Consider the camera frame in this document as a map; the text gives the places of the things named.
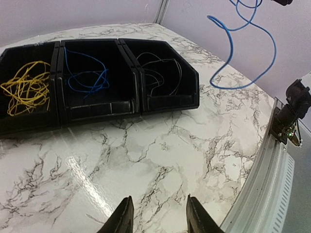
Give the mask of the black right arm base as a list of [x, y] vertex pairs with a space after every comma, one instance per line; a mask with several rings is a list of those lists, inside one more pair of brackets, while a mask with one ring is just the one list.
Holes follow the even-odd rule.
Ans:
[[301, 79], [297, 79], [287, 88], [286, 100], [287, 104], [282, 108], [274, 109], [269, 132], [285, 145], [289, 140], [300, 147], [302, 138], [298, 120], [303, 119], [311, 107], [310, 88], [304, 86]]

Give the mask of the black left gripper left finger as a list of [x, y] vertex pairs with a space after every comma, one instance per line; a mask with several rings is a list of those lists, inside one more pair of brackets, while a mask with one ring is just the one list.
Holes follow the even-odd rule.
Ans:
[[97, 233], [132, 233], [134, 205], [132, 197], [125, 197]]

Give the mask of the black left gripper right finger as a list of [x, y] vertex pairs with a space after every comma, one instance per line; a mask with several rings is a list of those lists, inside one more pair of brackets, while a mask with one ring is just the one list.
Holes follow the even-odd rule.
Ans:
[[186, 205], [189, 233], [224, 233], [196, 197], [188, 195]]

